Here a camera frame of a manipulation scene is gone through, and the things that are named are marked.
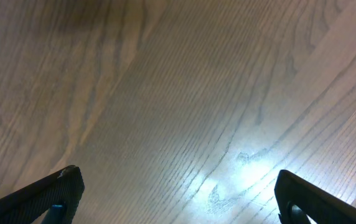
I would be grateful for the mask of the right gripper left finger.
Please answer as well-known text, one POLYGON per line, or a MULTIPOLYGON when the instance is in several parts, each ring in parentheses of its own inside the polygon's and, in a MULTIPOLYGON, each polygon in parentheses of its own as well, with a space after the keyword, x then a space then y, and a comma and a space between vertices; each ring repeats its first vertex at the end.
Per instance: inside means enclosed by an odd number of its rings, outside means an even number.
POLYGON ((12 194, 0 198, 0 223, 72 222, 85 190, 80 168, 67 166, 12 194))

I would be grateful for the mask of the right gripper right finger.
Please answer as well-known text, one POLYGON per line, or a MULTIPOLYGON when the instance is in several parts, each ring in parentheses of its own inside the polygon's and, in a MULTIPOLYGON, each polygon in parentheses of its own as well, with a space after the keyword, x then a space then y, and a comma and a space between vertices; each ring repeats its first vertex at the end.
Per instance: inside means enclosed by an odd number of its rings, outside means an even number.
POLYGON ((288 170, 274 186, 281 223, 356 223, 356 208, 288 170))

